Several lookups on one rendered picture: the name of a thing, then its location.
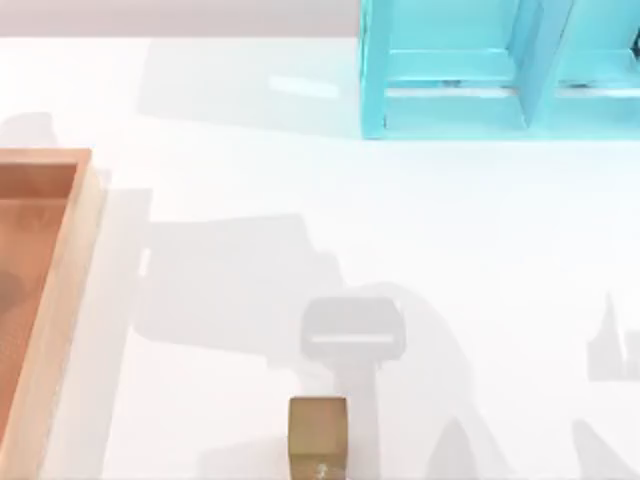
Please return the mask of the olive brown box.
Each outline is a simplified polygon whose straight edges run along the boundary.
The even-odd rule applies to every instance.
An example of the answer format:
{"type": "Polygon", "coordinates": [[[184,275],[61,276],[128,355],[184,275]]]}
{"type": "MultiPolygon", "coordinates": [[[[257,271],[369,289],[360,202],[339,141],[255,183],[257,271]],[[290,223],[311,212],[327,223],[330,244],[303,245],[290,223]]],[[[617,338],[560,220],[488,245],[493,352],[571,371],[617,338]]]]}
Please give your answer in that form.
{"type": "Polygon", "coordinates": [[[346,480],[348,408],[341,396],[295,396],[288,408],[291,480],[346,480]]]}

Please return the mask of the light blue rack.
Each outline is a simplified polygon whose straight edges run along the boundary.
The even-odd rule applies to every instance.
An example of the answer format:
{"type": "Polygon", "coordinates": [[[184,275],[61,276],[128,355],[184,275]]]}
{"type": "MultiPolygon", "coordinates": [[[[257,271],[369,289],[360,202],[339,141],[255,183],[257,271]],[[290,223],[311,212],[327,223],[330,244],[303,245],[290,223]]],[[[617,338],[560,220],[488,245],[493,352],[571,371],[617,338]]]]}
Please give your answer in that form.
{"type": "Polygon", "coordinates": [[[367,139],[640,140],[640,0],[360,0],[367,139]]]}

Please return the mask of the shallow salmon-coloured box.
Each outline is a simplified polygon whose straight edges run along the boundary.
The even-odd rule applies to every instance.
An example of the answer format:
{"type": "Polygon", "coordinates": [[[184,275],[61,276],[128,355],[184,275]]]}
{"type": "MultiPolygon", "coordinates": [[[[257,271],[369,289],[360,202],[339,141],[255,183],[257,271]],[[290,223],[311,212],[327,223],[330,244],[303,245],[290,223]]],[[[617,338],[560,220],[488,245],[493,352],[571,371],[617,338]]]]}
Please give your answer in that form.
{"type": "Polygon", "coordinates": [[[105,194],[86,148],[0,148],[0,480],[37,480],[105,194]]]}

